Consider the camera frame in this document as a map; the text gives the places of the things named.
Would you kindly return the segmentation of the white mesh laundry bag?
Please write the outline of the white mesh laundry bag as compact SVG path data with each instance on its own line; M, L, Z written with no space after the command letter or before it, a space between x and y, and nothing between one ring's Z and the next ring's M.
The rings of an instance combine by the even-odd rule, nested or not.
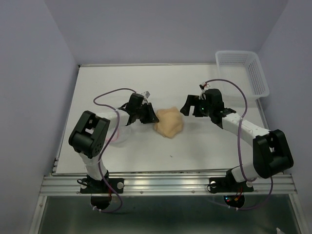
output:
M118 145L125 142L132 134L131 126L120 126L114 134L110 145Z

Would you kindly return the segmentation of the beige bra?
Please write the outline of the beige bra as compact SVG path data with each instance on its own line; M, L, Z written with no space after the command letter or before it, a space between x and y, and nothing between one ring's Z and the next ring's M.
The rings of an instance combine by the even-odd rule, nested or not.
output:
M154 130L166 138L174 138L183 130L183 119L176 107L159 109L156 113L159 122L154 124Z

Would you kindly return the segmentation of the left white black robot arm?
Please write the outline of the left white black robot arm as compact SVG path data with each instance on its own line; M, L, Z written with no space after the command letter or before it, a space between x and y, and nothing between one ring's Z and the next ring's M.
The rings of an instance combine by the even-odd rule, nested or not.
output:
M142 124L158 123L152 104L148 102L148 91L132 93L129 101L119 108L104 105L110 112L95 114L84 111L69 136L69 145L79 154L85 164L87 177L97 192L108 188L108 170L102 162L102 155L115 134L139 120Z

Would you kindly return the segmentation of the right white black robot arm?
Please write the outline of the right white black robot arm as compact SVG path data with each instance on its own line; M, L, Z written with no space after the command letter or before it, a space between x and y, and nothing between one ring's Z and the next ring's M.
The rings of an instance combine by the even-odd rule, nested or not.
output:
M236 190L242 182L257 178L269 178L293 167L293 157L281 130L268 130L244 120L235 110L226 108L218 89L208 89L201 95L188 95L180 112L188 116L194 107L193 116L209 117L219 128L233 133L237 140L248 143L253 150L251 162L227 171L224 184Z

